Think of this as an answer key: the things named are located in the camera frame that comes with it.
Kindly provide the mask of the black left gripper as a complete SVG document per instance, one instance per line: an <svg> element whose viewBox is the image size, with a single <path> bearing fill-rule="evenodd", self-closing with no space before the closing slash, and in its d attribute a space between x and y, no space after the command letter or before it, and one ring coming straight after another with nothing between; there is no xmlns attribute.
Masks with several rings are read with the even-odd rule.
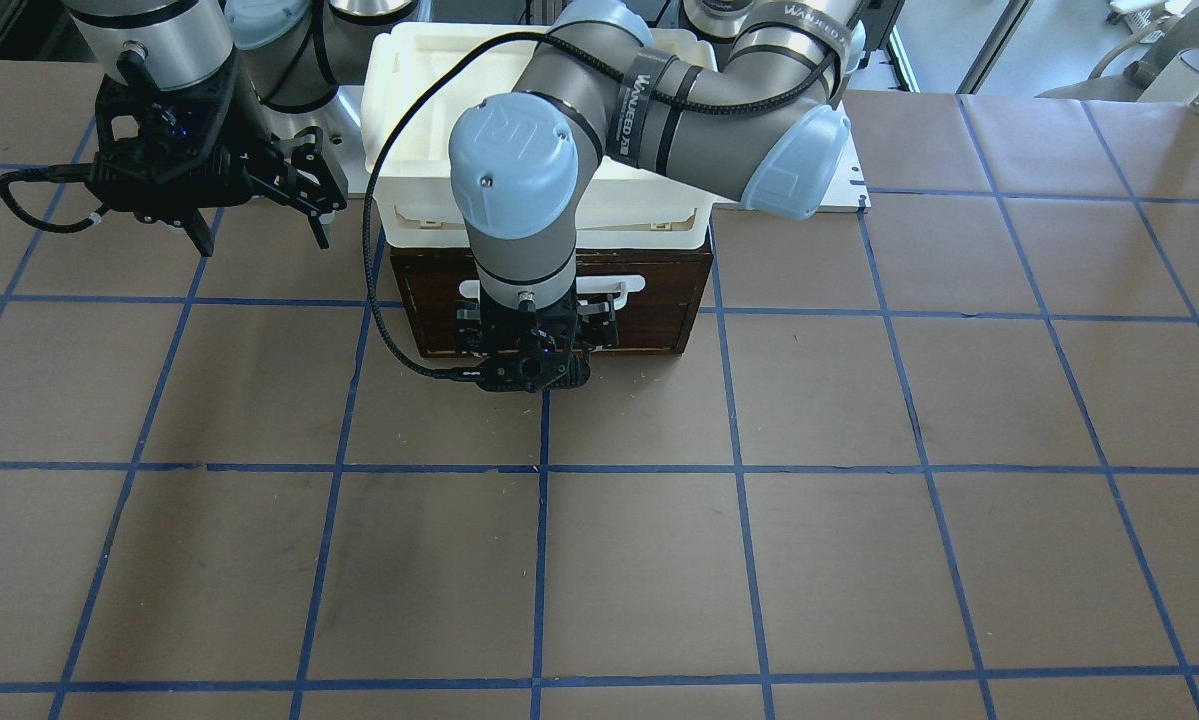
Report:
<svg viewBox="0 0 1199 720"><path fill-rule="evenodd" d="M590 355L619 346L616 296L576 292L552 305L522 301L517 309L481 292L454 304L454 350L483 363L454 379L489 392L577 388L591 377Z"/></svg>

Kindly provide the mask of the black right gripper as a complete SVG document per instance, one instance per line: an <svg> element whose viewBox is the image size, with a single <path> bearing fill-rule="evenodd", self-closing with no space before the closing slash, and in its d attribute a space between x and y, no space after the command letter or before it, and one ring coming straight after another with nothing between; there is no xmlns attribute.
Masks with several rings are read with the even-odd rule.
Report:
<svg viewBox="0 0 1199 720"><path fill-rule="evenodd" d="M306 127L260 147L259 104L237 52L197 85L153 96L106 78L95 115L100 146L88 190L109 208L177 222L211 258L213 232L200 208L231 208L259 193L303 214L329 250L324 225L348 205L347 173L325 150L329 133Z"/></svg>

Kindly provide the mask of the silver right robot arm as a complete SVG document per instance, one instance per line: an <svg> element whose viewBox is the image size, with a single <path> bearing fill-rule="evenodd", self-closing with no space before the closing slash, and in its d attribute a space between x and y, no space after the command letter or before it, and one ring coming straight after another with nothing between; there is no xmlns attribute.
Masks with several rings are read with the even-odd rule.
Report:
<svg viewBox="0 0 1199 720"><path fill-rule="evenodd" d="M317 246L362 167L359 105L372 44L427 22L429 1L70 1L106 69L94 161L55 167L102 208L188 234L203 256L206 208L257 196L299 211Z"/></svg>

